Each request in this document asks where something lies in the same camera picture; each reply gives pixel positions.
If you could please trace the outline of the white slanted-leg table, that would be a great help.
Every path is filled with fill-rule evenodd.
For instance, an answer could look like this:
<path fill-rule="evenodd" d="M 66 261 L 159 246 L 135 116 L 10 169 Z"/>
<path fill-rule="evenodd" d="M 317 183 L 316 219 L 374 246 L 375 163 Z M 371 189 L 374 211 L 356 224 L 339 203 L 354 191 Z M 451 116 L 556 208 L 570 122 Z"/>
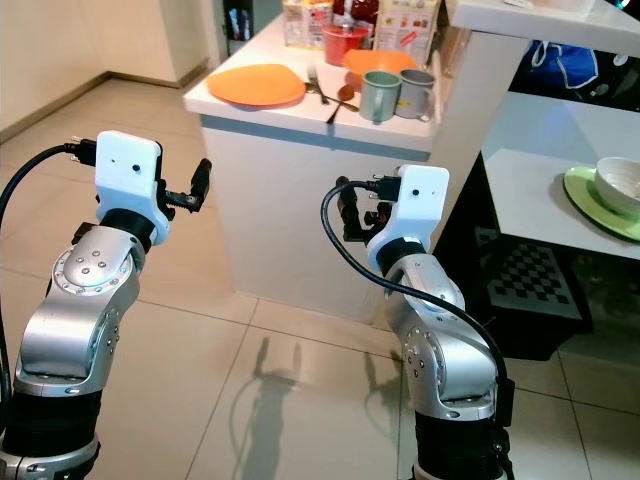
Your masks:
<path fill-rule="evenodd" d="M 531 0 L 444 0 L 445 51 L 433 69 L 436 87 L 429 164 L 451 174 L 445 214 L 475 165 L 492 192 L 500 232 L 527 241 L 640 262 L 640 243 L 627 241 L 577 211 L 562 186 L 572 166 L 603 157 L 640 160 L 640 113 L 509 92 L 534 41 L 640 58 L 640 20 L 607 0 L 576 0 L 577 9 Z"/>

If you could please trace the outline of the checkerboard calibration board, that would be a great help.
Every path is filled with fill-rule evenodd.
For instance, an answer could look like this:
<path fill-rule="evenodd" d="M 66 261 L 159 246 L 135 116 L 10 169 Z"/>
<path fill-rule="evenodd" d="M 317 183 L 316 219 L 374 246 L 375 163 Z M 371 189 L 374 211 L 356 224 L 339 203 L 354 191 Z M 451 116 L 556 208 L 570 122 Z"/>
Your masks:
<path fill-rule="evenodd" d="M 543 315 L 582 320 L 579 303 L 573 298 L 553 250 L 515 242 L 500 265 L 492 268 L 489 265 L 492 251 L 488 246 L 497 238 L 497 232 L 477 227 L 474 237 L 480 250 L 481 279 L 494 317 Z"/>

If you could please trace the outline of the large orange plate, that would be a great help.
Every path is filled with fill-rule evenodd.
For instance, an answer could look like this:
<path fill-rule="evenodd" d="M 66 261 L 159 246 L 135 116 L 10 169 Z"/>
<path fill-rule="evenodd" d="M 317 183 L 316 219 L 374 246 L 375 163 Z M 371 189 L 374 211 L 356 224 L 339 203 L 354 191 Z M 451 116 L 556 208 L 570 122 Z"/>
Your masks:
<path fill-rule="evenodd" d="M 206 79 L 211 96 L 248 108 L 271 108 L 302 99 L 306 86 L 289 67 L 257 64 L 214 73 Z"/>

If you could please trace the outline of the green mug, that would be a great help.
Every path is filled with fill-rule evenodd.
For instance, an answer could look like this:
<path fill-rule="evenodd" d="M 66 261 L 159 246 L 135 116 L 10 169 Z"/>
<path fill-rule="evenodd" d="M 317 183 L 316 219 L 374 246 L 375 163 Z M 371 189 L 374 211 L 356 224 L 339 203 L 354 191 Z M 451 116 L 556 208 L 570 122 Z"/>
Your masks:
<path fill-rule="evenodd" d="M 361 118 L 379 125 L 396 115 L 401 96 L 402 77 L 388 70 L 369 70 L 362 76 L 360 97 Z"/>

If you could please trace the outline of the white block table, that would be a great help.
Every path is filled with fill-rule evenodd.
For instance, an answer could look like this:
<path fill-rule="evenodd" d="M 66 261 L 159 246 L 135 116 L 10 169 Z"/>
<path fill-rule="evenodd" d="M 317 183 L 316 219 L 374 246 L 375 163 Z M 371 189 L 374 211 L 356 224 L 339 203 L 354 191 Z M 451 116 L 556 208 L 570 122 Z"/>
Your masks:
<path fill-rule="evenodd" d="M 451 174 L 443 214 L 452 218 L 525 47 L 518 38 L 448 27 L 431 63 L 438 100 L 429 122 L 375 125 L 342 113 L 329 125 L 332 110 L 312 95 L 255 110 L 215 99 L 197 79 L 183 102 L 198 115 L 212 160 L 210 200 L 234 289 L 353 323 L 378 320 L 379 289 L 324 236 L 323 196 L 337 177 L 442 166 Z"/>

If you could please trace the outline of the red cup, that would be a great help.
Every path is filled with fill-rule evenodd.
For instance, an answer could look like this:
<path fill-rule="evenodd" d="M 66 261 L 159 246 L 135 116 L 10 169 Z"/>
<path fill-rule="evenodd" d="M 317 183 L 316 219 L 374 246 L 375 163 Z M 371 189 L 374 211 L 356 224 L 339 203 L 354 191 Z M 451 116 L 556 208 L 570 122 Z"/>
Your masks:
<path fill-rule="evenodd" d="M 346 54 L 364 47 L 371 35 L 369 26 L 360 23 L 330 24 L 323 28 L 323 51 L 325 63 L 334 67 L 346 64 Z"/>

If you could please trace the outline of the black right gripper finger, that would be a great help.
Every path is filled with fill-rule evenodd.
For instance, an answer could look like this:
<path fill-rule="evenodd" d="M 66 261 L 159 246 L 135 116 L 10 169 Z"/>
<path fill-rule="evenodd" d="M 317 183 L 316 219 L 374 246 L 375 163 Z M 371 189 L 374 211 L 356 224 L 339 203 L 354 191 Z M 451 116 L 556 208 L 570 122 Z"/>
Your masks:
<path fill-rule="evenodd" d="M 340 220 L 342 220 L 343 239 L 346 242 L 361 242 L 362 225 L 355 195 L 355 183 L 349 179 L 337 179 L 335 187 L 338 187 L 340 191 L 338 193 L 338 210 Z"/>

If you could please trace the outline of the black bottle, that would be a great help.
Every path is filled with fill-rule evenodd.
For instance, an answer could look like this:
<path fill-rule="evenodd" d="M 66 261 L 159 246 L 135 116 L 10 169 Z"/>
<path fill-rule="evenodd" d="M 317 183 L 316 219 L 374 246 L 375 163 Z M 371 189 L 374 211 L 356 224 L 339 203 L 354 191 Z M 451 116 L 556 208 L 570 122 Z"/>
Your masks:
<path fill-rule="evenodd" d="M 253 0 L 223 1 L 223 27 L 228 55 L 234 54 L 253 36 Z"/>

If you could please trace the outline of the grey mug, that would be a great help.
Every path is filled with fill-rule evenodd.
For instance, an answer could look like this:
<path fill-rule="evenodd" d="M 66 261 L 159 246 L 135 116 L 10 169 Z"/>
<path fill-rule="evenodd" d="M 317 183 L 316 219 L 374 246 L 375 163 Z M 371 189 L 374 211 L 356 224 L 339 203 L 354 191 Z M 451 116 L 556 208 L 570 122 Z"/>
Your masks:
<path fill-rule="evenodd" d="M 396 115 L 401 118 L 425 122 L 433 114 L 433 88 L 436 78 L 420 69 L 404 69 L 399 73 L 401 88 L 396 105 Z"/>

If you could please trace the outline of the blue cloth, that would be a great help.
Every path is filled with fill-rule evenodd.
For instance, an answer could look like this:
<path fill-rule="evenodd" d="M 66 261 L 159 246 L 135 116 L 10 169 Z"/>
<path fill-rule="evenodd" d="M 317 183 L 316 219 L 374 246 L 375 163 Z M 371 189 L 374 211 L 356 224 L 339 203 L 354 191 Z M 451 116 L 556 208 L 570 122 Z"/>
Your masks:
<path fill-rule="evenodd" d="M 603 99 L 614 90 L 611 56 L 588 47 L 532 41 L 516 76 L 521 90 L 568 99 Z"/>

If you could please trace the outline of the orange plate behind mugs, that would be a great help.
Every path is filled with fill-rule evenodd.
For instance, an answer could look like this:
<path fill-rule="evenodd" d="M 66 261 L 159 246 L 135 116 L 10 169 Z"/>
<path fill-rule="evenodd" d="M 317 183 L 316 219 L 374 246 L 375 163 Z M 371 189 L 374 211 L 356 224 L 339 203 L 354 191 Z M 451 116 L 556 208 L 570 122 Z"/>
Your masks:
<path fill-rule="evenodd" d="M 398 76 L 402 70 L 419 68 L 419 64 L 406 52 L 357 49 L 344 55 L 344 67 L 348 70 L 346 82 L 361 84 L 371 70 L 384 70 Z"/>

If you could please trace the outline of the large printed carton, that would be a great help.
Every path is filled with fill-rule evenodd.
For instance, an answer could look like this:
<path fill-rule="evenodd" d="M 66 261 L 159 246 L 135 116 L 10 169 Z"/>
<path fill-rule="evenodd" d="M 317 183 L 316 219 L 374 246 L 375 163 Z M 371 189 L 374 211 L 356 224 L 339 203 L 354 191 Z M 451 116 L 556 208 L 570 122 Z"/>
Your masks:
<path fill-rule="evenodd" d="M 428 65 L 442 0 L 379 0 L 372 49 L 404 52 Z"/>

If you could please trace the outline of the metal fork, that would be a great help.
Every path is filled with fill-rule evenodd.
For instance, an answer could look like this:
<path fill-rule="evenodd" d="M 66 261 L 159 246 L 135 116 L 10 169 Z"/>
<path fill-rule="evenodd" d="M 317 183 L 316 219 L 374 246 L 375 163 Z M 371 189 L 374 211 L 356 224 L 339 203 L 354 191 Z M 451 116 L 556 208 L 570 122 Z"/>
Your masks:
<path fill-rule="evenodd" d="M 317 69 L 314 64 L 307 64 L 306 67 L 307 72 L 307 91 L 310 93 L 315 93 L 315 95 L 319 96 L 321 101 L 321 105 L 329 105 L 330 99 L 325 95 L 323 90 L 321 90 L 319 77 L 317 77 Z"/>

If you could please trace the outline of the brown spoon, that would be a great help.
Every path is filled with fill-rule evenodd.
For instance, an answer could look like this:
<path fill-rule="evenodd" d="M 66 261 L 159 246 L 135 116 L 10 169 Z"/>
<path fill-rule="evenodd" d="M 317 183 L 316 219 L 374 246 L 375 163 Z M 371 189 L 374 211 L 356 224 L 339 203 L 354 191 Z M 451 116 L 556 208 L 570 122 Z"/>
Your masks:
<path fill-rule="evenodd" d="M 343 84 L 337 92 L 337 97 L 335 97 L 337 105 L 335 105 L 333 113 L 330 114 L 328 119 L 326 119 L 326 124 L 333 124 L 335 119 L 337 119 L 339 111 L 342 109 L 352 111 L 352 113 L 358 113 L 360 109 L 358 109 L 358 106 L 355 104 L 352 104 L 352 100 L 355 99 L 355 95 L 356 87 L 353 87 L 352 84 Z"/>

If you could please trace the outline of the small printed carton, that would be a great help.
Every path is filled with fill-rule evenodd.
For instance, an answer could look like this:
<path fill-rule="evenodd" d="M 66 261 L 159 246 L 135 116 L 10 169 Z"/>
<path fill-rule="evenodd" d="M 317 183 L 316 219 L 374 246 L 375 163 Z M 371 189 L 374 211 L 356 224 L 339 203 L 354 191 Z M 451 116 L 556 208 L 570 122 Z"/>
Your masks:
<path fill-rule="evenodd" d="M 282 0 L 283 38 L 291 49 L 323 50 L 333 0 Z"/>

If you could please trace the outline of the white bowl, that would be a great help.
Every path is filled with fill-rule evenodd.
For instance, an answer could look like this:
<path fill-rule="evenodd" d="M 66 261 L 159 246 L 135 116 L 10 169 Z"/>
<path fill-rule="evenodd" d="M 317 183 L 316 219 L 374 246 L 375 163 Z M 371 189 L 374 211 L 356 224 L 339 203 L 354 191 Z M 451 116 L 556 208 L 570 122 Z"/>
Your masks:
<path fill-rule="evenodd" d="M 640 160 L 602 157 L 593 184 L 605 209 L 621 218 L 640 219 Z"/>

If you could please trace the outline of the green plate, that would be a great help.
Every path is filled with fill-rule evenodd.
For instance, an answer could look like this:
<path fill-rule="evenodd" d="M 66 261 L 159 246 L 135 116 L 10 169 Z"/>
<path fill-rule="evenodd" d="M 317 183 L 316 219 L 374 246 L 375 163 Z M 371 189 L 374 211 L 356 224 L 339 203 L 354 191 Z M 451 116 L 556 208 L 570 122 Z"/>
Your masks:
<path fill-rule="evenodd" d="M 595 170 L 588 166 L 572 166 L 562 177 L 564 192 L 573 206 L 613 237 L 640 244 L 640 219 L 628 219 L 608 209 L 595 187 Z"/>

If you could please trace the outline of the dark red bottle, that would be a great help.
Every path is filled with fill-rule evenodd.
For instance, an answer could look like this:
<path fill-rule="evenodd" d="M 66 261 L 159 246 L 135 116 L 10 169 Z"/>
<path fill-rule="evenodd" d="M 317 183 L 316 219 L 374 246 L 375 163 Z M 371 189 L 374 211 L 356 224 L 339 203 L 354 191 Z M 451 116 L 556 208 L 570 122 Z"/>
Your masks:
<path fill-rule="evenodd" d="M 334 26 L 374 27 L 378 23 L 380 0 L 332 0 Z"/>

